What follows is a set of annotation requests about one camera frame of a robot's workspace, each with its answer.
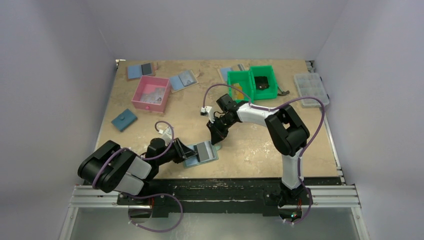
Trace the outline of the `green card holder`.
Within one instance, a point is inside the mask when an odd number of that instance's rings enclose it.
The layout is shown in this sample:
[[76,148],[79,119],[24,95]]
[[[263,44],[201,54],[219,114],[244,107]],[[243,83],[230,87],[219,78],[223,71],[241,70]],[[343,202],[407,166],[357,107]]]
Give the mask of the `green card holder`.
[[189,157],[183,162],[183,166],[186,169],[218,160],[218,151],[221,149],[221,145],[212,145],[211,141],[207,140],[188,145],[188,148],[196,151],[198,155]]

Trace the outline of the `grey credit card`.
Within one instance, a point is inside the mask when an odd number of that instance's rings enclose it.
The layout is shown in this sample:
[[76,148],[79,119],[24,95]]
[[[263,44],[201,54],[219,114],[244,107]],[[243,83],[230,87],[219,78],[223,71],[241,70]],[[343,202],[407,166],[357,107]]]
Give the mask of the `grey credit card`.
[[209,141],[198,143],[196,149],[200,163],[210,161],[216,157],[214,148]]

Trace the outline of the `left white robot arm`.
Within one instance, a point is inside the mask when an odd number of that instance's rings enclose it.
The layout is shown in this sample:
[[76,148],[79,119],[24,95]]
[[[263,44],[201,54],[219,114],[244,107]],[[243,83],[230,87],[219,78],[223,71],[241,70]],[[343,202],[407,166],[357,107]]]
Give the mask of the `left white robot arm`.
[[197,149],[184,145],[179,138],[171,143],[162,138],[152,139],[145,157],[109,140],[81,163],[77,175],[91,183],[94,189],[105,193],[124,192],[136,204],[142,205],[149,199],[145,187],[158,174],[161,165],[179,164],[197,156]]

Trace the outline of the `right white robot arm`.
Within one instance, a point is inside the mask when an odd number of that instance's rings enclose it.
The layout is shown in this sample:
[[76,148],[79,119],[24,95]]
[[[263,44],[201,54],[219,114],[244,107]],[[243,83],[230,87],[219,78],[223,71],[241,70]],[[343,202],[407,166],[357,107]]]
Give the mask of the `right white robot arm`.
[[235,123],[252,123],[265,127],[282,157],[279,205],[296,204],[305,189],[302,186],[302,152],[307,146],[310,132],[294,108],[289,104],[269,108],[246,100],[236,102],[228,94],[216,102],[222,111],[220,116],[215,115],[211,106],[200,109],[200,114],[209,118],[206,126],[210,131],[212,145],[223,141],[229,128]]

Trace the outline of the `cards in pink box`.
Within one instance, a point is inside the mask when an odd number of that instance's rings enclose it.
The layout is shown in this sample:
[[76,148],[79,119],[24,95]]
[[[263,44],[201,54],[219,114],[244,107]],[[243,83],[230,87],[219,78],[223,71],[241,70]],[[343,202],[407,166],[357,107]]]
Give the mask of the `cards in pink box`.
[[160,105],[165,96],[165,92],[165,87],[155,87],[152,92],[143,92],[139,101],[147,104]]

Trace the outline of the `blue card behind bin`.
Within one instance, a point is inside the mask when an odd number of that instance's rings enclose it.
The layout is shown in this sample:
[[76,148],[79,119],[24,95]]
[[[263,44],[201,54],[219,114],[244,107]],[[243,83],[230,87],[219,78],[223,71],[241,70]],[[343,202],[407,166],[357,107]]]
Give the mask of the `blue card behind bin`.
[[217,69],[217,72],[224,83],[228,82],[228,72],[239,72],[239,71],[246,71],[246,68],[242,63],[236,64],[230,67],[221,67]]

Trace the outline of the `dark blue card holder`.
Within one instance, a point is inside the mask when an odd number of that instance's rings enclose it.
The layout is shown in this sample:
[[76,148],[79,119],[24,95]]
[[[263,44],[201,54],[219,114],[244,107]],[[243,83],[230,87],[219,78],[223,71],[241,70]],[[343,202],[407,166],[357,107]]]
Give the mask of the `dark blue card holder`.
[[138,117],[130,109],[127,108],[117,117],[115,117],[111,121],[111,123],[119,132],[123,132],[137,119]]

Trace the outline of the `yellow item in bin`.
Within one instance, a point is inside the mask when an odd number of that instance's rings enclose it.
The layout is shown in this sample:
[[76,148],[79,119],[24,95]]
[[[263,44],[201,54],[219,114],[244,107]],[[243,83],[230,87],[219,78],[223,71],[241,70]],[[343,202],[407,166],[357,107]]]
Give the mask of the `yellow item in bin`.
[[239,83],[234,83],[232,85],[237,90],[233,90],[233,99],[234,100],[244,100],[244,95],[242,94],[243,87]]

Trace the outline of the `black item in bin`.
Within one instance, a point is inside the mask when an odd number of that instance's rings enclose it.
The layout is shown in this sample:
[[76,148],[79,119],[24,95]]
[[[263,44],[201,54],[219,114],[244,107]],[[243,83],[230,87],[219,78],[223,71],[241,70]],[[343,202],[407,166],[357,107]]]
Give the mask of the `black item in bin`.
[[268,78],[266,76],[255,76],[254,83],[257,90],[265,90],[270,87]]

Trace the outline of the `right green bin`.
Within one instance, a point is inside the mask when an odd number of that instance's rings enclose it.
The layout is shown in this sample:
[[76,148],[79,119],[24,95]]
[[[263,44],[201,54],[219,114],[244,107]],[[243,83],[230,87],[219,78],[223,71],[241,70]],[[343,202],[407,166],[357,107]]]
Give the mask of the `right green bin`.
[[278,95],[278,84],[271,65],[251,66],[253,77],[254,100],[271,100]]

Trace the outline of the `pink open box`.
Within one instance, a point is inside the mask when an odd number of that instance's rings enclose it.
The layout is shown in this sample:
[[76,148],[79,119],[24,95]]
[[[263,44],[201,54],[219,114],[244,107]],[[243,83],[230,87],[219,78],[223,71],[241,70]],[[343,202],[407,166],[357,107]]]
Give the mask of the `pink open box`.
[[131,99],[136,109],[164,113],[171,83],[168,78],[143,75]]

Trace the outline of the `dark tool beside bin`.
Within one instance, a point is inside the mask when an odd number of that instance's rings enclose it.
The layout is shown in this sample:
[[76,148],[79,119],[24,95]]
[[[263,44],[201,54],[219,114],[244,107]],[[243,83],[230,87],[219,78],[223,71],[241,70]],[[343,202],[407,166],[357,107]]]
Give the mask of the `dark tool beside bin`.
[[278,93],[277,93],[277,95],[278,96],[287,96],[288,94],[290,94],[290,91],[289,90],[282,90],[279,86],[277,87],[277,89],[278,89]]

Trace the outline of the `clear compartment organizer box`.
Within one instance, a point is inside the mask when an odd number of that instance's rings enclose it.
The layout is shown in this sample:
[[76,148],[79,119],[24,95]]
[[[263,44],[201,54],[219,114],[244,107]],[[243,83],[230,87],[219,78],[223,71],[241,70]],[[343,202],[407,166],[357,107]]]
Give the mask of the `clear compartment organizer box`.
[[318,73],[295,74],[294,84],[299,97],[315,97],[319,99],[324,106],[327,106],[330,103],[329,96]]

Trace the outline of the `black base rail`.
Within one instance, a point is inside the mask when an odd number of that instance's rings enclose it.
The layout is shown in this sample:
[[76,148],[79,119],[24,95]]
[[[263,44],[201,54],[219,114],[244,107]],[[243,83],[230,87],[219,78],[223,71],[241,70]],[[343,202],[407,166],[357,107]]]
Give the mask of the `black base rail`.
[[155,218],[170,213],[261,214],[296,220],[312,208],[358,208],[360,200],[353,185],[339,177],[308,177],[306,190],[289,196],[281,190],[280,179],[186,178],[155,179],[146,199],[125,193],[105,193],[88,185],[74,188],[70,206],[75,208],[122,208],[146,210]]

